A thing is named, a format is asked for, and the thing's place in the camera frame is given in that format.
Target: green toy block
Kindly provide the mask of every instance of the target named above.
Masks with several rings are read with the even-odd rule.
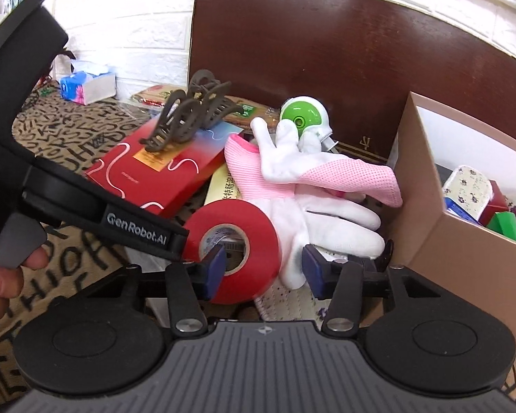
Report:
[[[487,227],[516,241],[516,216],[512,212],[496,212],[487,224]]]

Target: metal screw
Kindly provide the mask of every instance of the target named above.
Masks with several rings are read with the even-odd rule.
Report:
[[[347,318],[331,318],[327,321],[327,327],[334,332],[347,332],[354,327],[354,322]]]
[[[184,318],[176,323],[176,329],[180,332],[197,332],[201,328],[202,323],[196,318]]]

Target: patterned rug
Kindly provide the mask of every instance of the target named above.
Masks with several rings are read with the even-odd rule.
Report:
[[[146,115],[128,114],[116,101],[106,100],[79,106],[61,99],[56,84],[33,93],[15,120],[17,141],[81,174],[117,142],[147,120]],[[202,204],[206,188],[188,201],[176,216],[183,224]],[[10,303],[0,322],[0,406],[23,395],[28,387],[15,365],[12,343],[20,328],[43,313],[58,297],[70,297],[127,263],[124,249],[107,246],[93,234],[67,224],[47,228],[45,248],[50,265],[25,272],[25,287]],[[229,319],[257,319],[252,303],[241,306],[204,305],[208,316]],[[503,387],[516,399],[516,362]]]

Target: brown chair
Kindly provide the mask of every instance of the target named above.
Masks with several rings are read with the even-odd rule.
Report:
[[[376,163],[388,157],[409,91],[516,138],[516,59],[384,0],[195,0],[189,67],[273,107],[318,98],[333,137]]]

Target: red object in box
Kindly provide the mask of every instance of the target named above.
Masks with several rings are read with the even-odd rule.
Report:
[[[497,182],[494,180],[489,181],[491,182],[491,187],[493,188],[493,197],[483,210],[479,220],[479,222],[484,227],[486,227],[487,224],[491,221],[491,218],[495,216],[495,213],[508,211],[508,205],[506,204],[505,196],[502,195]]]
[[[198,130],[191,141],[151,153],[140,139],[148,138],[156,123],[157,118],[148,121],[114,146],[86,176],[134,205],[171,218],[225,162],[229,135],[243,130],[222,121],[212,129]]]

